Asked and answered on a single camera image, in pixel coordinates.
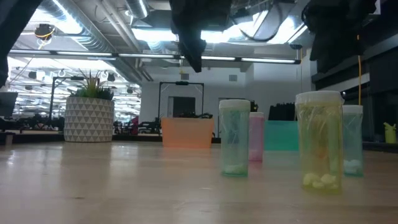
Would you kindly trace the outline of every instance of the patterned planter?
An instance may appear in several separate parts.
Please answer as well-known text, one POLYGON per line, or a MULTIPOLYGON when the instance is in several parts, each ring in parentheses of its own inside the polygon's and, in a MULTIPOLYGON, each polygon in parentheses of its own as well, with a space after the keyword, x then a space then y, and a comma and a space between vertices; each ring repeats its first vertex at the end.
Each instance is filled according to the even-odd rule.
POLYGON ((113 133, 114 102, 68 97, 63 135, 68 142, 109 142, 113 133))

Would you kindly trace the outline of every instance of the wall vent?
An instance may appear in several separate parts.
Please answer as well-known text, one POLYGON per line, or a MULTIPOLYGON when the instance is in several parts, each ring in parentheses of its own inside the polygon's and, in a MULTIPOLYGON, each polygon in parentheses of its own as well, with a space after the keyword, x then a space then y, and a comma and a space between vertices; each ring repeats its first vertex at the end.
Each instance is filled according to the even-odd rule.
POLYGON ((188 73, 181 73, 181 80, 189 80, 189 74, 188 73))
POLYGON ((238 81, 238 75, 229 75, 229 81, 230 82, 237 82, 238 81))

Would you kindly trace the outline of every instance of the table surface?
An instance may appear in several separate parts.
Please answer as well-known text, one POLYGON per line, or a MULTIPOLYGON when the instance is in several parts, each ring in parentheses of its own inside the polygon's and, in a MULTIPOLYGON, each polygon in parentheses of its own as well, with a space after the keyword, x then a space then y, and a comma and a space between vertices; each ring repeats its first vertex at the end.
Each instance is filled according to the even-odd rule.
POLYGON ((300 188, 297 152, 249 177, 220 175, 220 145, 46 143, 0 147, 0 223, 398 223, 398 154, 365 152, 342 195, 300 188))

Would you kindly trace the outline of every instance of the jar lid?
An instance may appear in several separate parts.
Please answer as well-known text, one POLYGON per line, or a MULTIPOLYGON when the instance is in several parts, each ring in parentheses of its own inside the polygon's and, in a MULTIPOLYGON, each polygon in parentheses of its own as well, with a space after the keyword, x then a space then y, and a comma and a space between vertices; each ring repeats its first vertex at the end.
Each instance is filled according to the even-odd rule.
POLYGON ((220 101, 220 109, 221 108, 237 108, 237 109, 250 110, 250 101, 249 100, 221 100, 220 101))
POLYGON ((263 112, 250 112, 251 118, 264 118, 263 112))
POLYGON ((344 100, 338 91, 310 91, 296 95, 295 103, 340 103, 344 100))
POLYGON ((346 113, 363 114, 363 106, 343 105, 343 114, 346 114, 346 113))

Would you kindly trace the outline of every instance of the orange container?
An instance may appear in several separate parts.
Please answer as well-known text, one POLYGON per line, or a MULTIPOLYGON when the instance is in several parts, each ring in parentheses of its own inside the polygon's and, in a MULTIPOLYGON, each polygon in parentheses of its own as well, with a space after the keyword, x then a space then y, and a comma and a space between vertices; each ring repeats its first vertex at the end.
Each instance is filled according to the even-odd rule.
POLYGON ((211 147, 213 119, 162 118, 164 147, 211 147))

